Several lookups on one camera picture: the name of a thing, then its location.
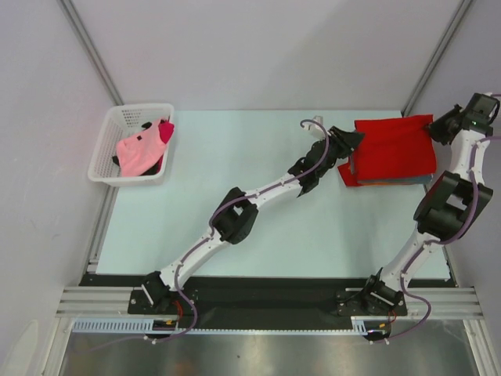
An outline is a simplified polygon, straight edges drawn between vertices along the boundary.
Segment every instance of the metal floor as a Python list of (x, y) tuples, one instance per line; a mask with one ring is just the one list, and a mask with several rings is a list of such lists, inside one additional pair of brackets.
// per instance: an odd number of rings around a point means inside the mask
[[(396, 323), (395, 333), (409, 325)], [(85, 352), (119, 337), (72, 334), (59, 376), (478, 375), (461, 321), (429, 321), (390, 345), (349, 336), (201, 334)]]

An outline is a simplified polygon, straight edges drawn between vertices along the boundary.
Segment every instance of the white wall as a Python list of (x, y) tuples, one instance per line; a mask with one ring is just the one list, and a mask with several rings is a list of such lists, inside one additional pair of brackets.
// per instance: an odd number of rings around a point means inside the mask
[(400, 110), (459, 0), (75, 0), (125, 102)]
[(86, 168), (111, 102), (56, 0), (3, 2), (0, 35), (0, 365), (33, 319), (36, 364), (103, 197)]
[[(454, 103), (467, 104), (474, 92), (501, 92), (501, 2), (478, 0), (450, 45), (414, 113), (436, 116), (452, 109)], [(501, 118), (494, 123), (501, 135)], [(447, 148), (436, 148), (440, 165), (450, 161)], [(494, 189), (494, 197), (465, 237), (452, 247), (460, 282), (477, 288), (481, 307), (499, 356), (501, 356), (501, 143), (492, 143), (485, 156), (484, 178)]]

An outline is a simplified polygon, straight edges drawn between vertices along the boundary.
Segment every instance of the pink garment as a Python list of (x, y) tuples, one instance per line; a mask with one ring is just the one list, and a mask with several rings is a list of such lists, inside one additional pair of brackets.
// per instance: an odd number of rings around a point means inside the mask
[[(122, 176), (140, 176), (162, 158), (167, 149), (167, 144), (160, 137), (160, 120), (162, 119), (154, 121), (148, 129), (117, 143), (117, 156)], [(163, 124), (169, 125), (162, 128), (165, 129), (165, 135), (168, 134), (170, 129), (168, 137), (170, 139), (174, 131), (174, 125), (168, 121)]]

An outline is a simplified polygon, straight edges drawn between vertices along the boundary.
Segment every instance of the folded red cloth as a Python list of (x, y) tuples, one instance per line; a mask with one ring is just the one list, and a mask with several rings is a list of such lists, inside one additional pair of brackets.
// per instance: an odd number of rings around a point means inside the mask
[(425, 129), (432, 121), (433, 115), (355, 121), (356, 130), (366, 136), (351, 156), (352, 169), (338, 168), (345, 184), (435, 173), (437, 161)]

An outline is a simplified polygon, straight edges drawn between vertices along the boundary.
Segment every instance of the light blue table surface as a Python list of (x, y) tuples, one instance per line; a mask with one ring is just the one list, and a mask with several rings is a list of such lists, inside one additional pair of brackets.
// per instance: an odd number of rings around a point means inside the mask
[[(178, 111), (166, 179), (120, 188), (97, 273), (146, 274), (186, 252), (228, 190), (282, 176), (315, 142), (299, 121), (315, 115), (345, 130), (398, 111)], [(249, 237), (216, 254), (198, 276), (368, 277), (413, 231), (422, 186), (346, 188), (337, 168), (310, 193), (259, 213)], [(416, 275), (449, 278), (441, 251)]]

